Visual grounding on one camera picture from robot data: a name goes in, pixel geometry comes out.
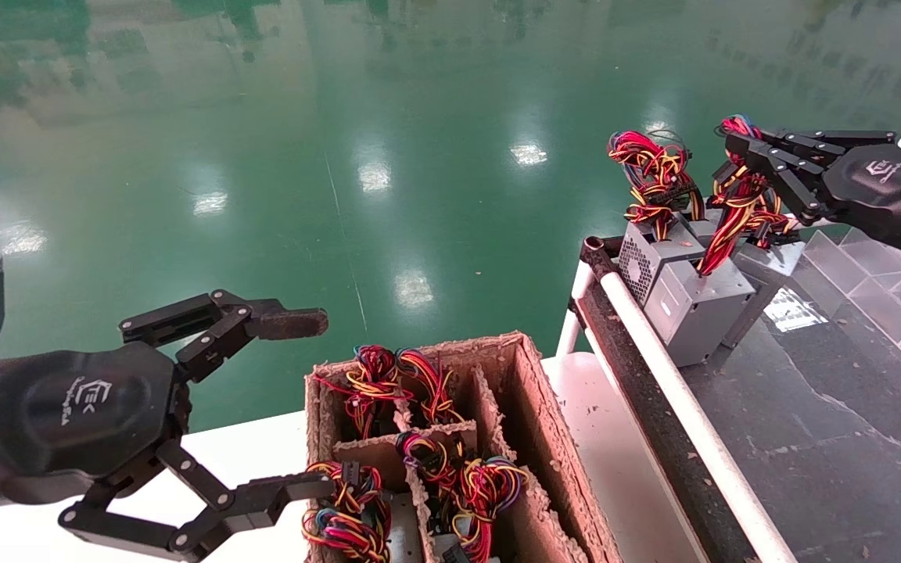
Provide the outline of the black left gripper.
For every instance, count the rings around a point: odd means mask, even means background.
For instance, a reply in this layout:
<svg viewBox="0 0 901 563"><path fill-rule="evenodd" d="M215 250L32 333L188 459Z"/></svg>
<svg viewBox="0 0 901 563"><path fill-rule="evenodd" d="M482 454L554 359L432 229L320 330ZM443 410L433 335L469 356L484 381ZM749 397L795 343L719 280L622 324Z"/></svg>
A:
<svg viewBox="0 0 901 563"><path fill-rule="evenodd" d="M335 485L326 474L303 472L229 489L178 441L180 389L254 339L312 338L326 329L328 313L319 307L289 310L278 299L218 289L125 318L127 345L115 350L0 360L0 479L97 479L60 514L62 529L103 547L203 562L233 535L271 528L291 502L329 497ZM154 349L183 339L190 342L176 363ZM115 499L163 470L204 503L193 520L175 527L110 512Z"/></svg>

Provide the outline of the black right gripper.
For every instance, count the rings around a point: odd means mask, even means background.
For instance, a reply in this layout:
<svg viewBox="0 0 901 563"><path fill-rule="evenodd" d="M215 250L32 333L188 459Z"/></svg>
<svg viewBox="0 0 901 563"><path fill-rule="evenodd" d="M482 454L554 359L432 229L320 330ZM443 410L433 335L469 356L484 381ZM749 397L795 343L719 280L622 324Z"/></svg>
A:
<svg viewBox="0 0 901 563"><path fill-rule="evenodd" d="M725 127L723 137L735 157L713 174L713 206L787 208L798 222L816 222L829 217L829 204L834 221L901 250L895 132Z"/></svg>

